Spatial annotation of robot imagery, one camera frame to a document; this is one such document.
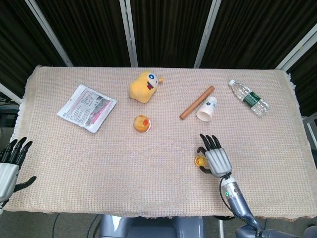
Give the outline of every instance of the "stuffed toy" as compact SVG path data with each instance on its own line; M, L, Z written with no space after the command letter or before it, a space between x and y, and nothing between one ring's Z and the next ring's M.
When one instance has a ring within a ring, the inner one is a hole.
M130 84L130 98L141 103L147 103L157 90L159 82L163 82L163 80L163 78L158 78L150 71L144 71Z

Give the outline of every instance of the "wooden stick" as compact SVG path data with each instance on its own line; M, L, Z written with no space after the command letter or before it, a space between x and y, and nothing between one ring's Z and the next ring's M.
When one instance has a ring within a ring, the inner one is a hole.
M198 107L200 103L202 103L212 92L214 91L214 87L210 86L196 101L192 103L180 116L182 120L184 120L192 111Z

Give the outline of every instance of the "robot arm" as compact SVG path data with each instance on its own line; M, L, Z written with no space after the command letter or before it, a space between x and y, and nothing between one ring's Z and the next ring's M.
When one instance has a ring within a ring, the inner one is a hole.
M212 138L208 135L200 134L205 147L199 147L197 152L202 152L208 162L210 170L200 166L201 171L206 174L212 174L216 178L221 179L219 184L219 193L226 207L233 215L247 225L236 230L237 238L296 238L293 235L282 233L275 230L264 230L262 225L253 216L242 192L233 177L230 177L232 165L224 149L222 149L218 139L213 135Z
M30 186L36 179L36 176L33 176L25 183L16 184L26 153L32 145L32 141L29 141L22 148L25 141L26 137L23 137L19 142L17 139L13 140L0 153L0 215L12 194Z

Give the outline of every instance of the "paper cup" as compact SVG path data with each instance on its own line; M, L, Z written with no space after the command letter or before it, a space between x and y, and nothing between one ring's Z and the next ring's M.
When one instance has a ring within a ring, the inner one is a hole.
M217 99L209 96L196 112L196 116L203 121L211 121L213 112L217 105Z

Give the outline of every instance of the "robot finger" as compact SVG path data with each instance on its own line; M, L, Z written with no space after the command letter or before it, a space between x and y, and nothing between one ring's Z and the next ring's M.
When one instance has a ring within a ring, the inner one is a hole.
M3 208L7 203L8 203L9 199L4 201L2 204L1 204L1 207Z
M216 147L217 147L218 149L220 149L220 148L221 148L221 145L220 145L220 142L218 141L217 137L215 137L214 135L212 135L212 138L213 138L213 140L214 140L214 142L215 142L215 144L216 144Z
M211 146L210 146L209 142L207 141L206 137L203 134L199 134L199 136L203 139L203 142L206 146L206 149L211 150Z
M217 147L216 147L216 145L214 144L212 138L211 138L210 136L208 136L208 135L206 135L206 138L207 138L208 141L209 141L209 144L210 144L210 146L211 146L211 149L212 149L212 150L216 149Z
M5 152L3 153L3 156L1 158L1 162L5 163L9 159L11 152L12 152L15 144L17 143L17 141L18 140L15 139L9 144L9 146L6 148Z
M14 163L14 161L17 159L19 153L20 153L20 150L21 150L21 147L23 145L23 143L26 141L26 137L23 137L21 140L19 140L19 142L16 144L9 160L8 160L8 163Z
M3 149L1 152L0 152L0 162L2 162L2 157L3 157L3 154L5 153L5 149Z
M197 153L200 153L200 152L202 152L202 153L205 155L205 153L207 152L207 150L206 150L203 146L200 146L200 147L198 147L198 149L197 149Z
M212 175L211 171L208 170L208 169L205 169L204 166L199 166L199 168L200 168L200 170L201 170L202 172L204 172L205 174Z
M13 192L17 192L20 191L24 188L27 188L28 186L30 186L35 180L36 180L36 176L31 177L28 181L24 182L24 183L19 183L16 184L14 187L14 191Z
M24 159L25 159L25 156L26 156L26 153L28 152L30 146L32 145L32 141L29 141L28 143L26 143L26 145L23 147L23 149L21 150L19 156L17 157L17 159L14 161L15 164L17 164L21 169L21 166L24 162Z

